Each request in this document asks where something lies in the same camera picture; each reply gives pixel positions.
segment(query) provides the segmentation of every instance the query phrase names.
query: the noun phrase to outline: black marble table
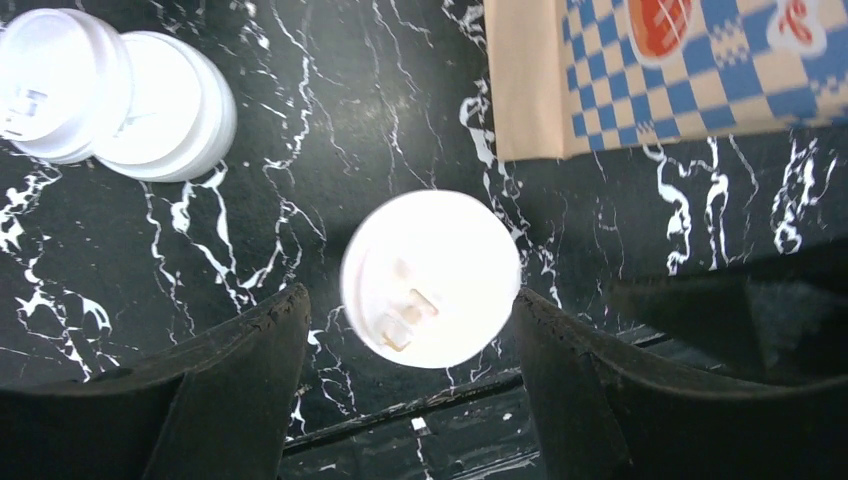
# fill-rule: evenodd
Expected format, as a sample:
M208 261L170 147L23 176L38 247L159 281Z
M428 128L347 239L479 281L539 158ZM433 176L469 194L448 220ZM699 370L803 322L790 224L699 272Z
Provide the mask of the black marble table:
M609 332L611 278L722 268L848 234L846 129L498 163L479 0L19 0L176 35L239 105L214 171L147 184L0 144L0 385L87 379L300 282L311 351L291 445L516 375L509 329L448 370L388 363L350 331L339 263L403 192L471 194L511 231L525 283Z

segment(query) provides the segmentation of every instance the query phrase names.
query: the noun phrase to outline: white marble veining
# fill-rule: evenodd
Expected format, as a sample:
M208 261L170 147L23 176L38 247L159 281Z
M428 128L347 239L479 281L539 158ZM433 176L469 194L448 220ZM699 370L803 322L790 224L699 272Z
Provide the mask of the white marble veining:
M485 480L486 478L502 473L502 472L510 472L513 470L524 469L527 467L534 467L540 461L541 453L535 452L520 458L516 458L514 460L510 460L508 462L504 462L496 467L491 469L487 469L485 472L480 472L476 475L465 477L468 480Z
M76 3L78 8L86 8L85 1ZM524 283L546 292L551 301L588 323L609 330L626 325L626 319L603 305L603 286L610 280L641 273L640 269L647 268L645 265L676 275L696 268L717 269L745 262L753 254L756 242L764 243L757 240L762 235L768 235L769 241L773 239L777 253L795 253L805 236L814 236L807 233L810 221L818 227L815 234L828 228L820 207L827 200L826 193L837 193L835 189L828 191L843 162L838 152L828 150L817 138L802 140L795 133L787 133L790 140L785 149L768 150L789 152L786 158L768 159L782 170L782 183L777 188L770 182L775 175L762 166L761 152L745 148L740 139L730 137L693 142L700 150L692 155L675 157L669 152L689 150L656 145L632 149L627 155L618 152L613 157L601 152L593 158L556 161L558 171L583 178L569 183L570 189L549 189L545 178L527 173L534 168L532 165L498 161L491 119L491 83L483 71L479 75L475 71L472 80L457 86L463 98L448 105L449 114L442 118L447 92L425 88L427 79L416 70L415 58L408 53L410 38L417 42L417 55L435 55L441 39L433 33L438 31L435 26L419 22L408 13L405 2L359 0L328 4L340 11L350 9L345 10L344 22L340 21L338 28L357 33L350 42L365 52L363 63L368 80L374 80L368 86L370 92L352 87L357 79L335 71L334 62L339 59L326 47L322 50L320 28L324 27L311 16L313 6L308 2L287 5L286 8L303 10L302 14L293 15L282 10L281 2L231 1L226 9L236 29L231 32L232 38L204 37L210 13L205 1L195 3L196 8L186 8L179 3L150 0L163 29L192 40L202 39L198 43L204 48L230 62L229 80L234 85L251 87L234 88L240 115L270 126L259 133L273 136L269 143L280 148L251 151L251 155L255 154L252 157L231 155L208 175L179 188L133 185L136 190L132 195L143 206L134 221L143 228L139 234L144 235L147 246L144 254L149 256L145 257L149 276L172 313L167 331L170 343L198 333L202 314L197 312L205 311L206 305L192 301L196 292L225 298L232 311L240 313L261 301L269 287L280 290L312 278L308 275L320 276L310 271L315 265L305 260L309 254L316 255L313 263L320 263L323 272L335 271L339 259L332 257L331 250L341 234L325 220L334 212L316 208L310 197L332 197L333 192L308 191L313 188L311 179L301 173L312 168L310 162L317 162L311 149L317 150L322 143L328 144L335 154L330 159L336 162L333 168L351 182L367 182L369 188L379 190L386 199L410 189L444 188L447 172L473 163L475 187L479 189L475 195L480 193L478 196L486 199L515 240ZM439 13L441 21L456 29L470 51L483 58L486 38L482 4L459 3L462 2L443 0L431 8ZM454 59L447 62L451 66ZM331 96L328 91L341 93ZM338 113L339 105L354 107L357 114L342 115ZM374 151L379 154L366 153L361 144L352 144L351 137L343 134L350 132L352 123L364 125L357 130L359 133L373 133L368 141L373 140ZM416 125L421 128L413 130ZM414 135L406 136L409 131ZM455 153L446 147L454 136L461 136L476 158L454 158ZM421 153L424 150L416 149L415 142L425 142L432 148ZM0 154L28 161L10 150ZM45 252L59 251L64 240L52 234L51 226L38 225L33 219L39 200L67 181L63 172L97 167L83 163L59 169L35 160L29 162L25 175L6 182L12 186L0 205L0 251L17 266L13 272L4 272L4 278L12 279L16 291L23 288L27 292L15 295L14 315L20 326L9 328L21 328L35 344L49 348L30 351L29 347L5 344L0 338L0 359L9 355L57 363L69 361L78 369L74 374L87 380L119 365L120 352L135 352L138 347L114 343L123 311L104 306L109 305L109 298L64 285L42 268L39 262ZM589 168L577 167L580 162ZM644 172L642 178L650 180L650 188L632 192L633 188L642 187L628 185L630 179L621 178L625 167L630 172ZM270 212L271 219L257 226L256 232L234 227L245 208L241 202L250 201L254 193L238 190L244 185L236 183L242 172L247 172L242 179L254 182L251 189L267 194L263 199L273 198L272 202L256 205L257 209ZM580 182L591 184L592 188L580 188ZM540 189L546 189L553 214L541 216L533 210L538 207L528 203L527 197ZM770 231L758 223L758 215L764 213L759 206L761 197L770 206ZM650 209L651 215L662 217L664 230L645 231L641 225L648 224L646 219L634 215L631 205L621 202L644 204L645 212ZM338 205L342 211L345 207ZM109 209L104 208L103 212L108 213ZM648 254L633 247L644 250L647 242L636 238L642 236L658 239L662 254ZM184 257L190 255L192 260L188 262ZM577 265L580 256L596 257L597 262ZM585 285L576 285L574 271L585 277ZM325 277L320 281L332 283L334 279ZM362 367L356 363L361 360L352 360L342 353L355 349L346 343L354 341L354 337L348 332L343 308L338 304L336 297L314 303L307 360L309 375L314 377L305 375L306 380L296 393L291 439L325 427L312 413L310 402L320 403L343 419L356 420L376 413L369 409L367 400L377 394L369 391L371 385L360 387L356 383L357 376L363 375ZM496 361L511 358L512 353L504 343L495 339L467 364L439 372L439 390L428 395L450 395L463 385L499 373L503 366Z

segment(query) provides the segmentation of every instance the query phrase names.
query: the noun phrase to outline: white cup lid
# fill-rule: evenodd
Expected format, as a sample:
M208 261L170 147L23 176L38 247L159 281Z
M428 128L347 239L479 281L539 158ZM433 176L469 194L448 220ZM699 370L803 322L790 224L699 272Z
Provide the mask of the white cup lid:
M518 250L483 204L413 192L360 226L342 265L342 298L357 336L402 365L447 368L483 350L520 288Z
M117 165L142 165L164 158L186 140L200 113L200 81L185 55L169 43L140 33L121 38L133 69L133 100L124 125L96 154Z
M85 108L97 64L85 29L57 10L31 10L0 41L0 135L36 140Z

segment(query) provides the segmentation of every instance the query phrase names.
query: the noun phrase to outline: plastic lid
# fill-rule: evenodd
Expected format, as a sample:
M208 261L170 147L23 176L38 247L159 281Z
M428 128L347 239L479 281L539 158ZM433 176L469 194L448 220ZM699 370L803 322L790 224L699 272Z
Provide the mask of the plastic lid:
M96 153L113 164L141 165L185 141L200 113L200 82L189 60L168 42L140 33L122 38L133 69L132 105L121 130Z
M483 204L448 191L393 199L345 253L342 297L356 334L402 365L447 368L500 332L520 288L509 232Z
M31 10L9 23L0 68L0 135L16 141L43 138L72 120L98 78L84 27L50 9Z
M165 157L121 165L104 158L99 151L95 156L108 168L142 181L177 182L206 173L229 150L236 130L235 101L223 75L203 54L176 38L156 32L132 32L123 37L148 37L146 41L163 42L179 51L200 83L200 111L183 141Z

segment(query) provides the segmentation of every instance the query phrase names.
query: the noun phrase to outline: paper bag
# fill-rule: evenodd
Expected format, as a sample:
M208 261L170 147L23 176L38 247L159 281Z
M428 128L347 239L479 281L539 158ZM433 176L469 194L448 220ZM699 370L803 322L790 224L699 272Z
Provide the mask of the paper bag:
M848 0L485 0L498 157L848 123Z

